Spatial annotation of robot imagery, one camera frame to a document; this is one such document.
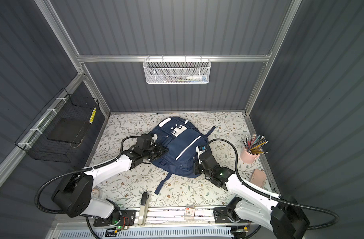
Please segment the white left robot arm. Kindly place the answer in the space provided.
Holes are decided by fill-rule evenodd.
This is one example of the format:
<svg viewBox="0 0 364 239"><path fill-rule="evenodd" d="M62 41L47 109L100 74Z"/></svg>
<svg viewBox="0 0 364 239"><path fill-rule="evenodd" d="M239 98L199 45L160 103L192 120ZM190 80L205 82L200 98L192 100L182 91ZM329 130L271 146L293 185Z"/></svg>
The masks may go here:
<svg viewBox="0 0 364 239"><path fill-rule="evenodd" d="M154 134L142 134L136 137L133 146L127 150L122 149L118 157L64 176L52 195L52 201L70 218L97 216L107 219L119 207L108 200L93 196L93 188L140 164L151 163L168 151L157 142Z"/></svg>

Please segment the navy blue student backpack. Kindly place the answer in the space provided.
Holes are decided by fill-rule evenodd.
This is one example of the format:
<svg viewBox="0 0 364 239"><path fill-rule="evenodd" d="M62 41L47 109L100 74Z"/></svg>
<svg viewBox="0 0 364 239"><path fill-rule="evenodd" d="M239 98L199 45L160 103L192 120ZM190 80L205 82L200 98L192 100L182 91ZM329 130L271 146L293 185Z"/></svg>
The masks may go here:
<svg viewBox="0 0 364 239"><path fill-rule="evenodd" d="M201 133L189 120L180 117L164 119L150 134L156 136L155 143L166 148L168 152L152 161L152 164L167 171L167 176L160 182L155 190L158 195L164 184L173 175L185 178L197 178L200 173L195 173L194 164L199 157L196 148L207 146L208 136L216 129L213 126L207 133Z"/></svg>

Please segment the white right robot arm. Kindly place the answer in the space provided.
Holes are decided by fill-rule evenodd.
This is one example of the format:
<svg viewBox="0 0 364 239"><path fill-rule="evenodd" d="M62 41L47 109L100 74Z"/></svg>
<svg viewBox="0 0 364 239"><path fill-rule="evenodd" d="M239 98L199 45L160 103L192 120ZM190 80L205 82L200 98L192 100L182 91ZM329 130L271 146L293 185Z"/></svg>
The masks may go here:
<svg viewBox="0 0 364 239"><path fill-rule="evenodd" d="M309 220L300 208L276 202L272 198L279 198L278 194L239 179L235 171L220 166L207 147L199 145L196 152L195 169L216 187L237 195L227 206L231 221L252 221L272 231L278 239L301 239L304 236Z"/></svg>

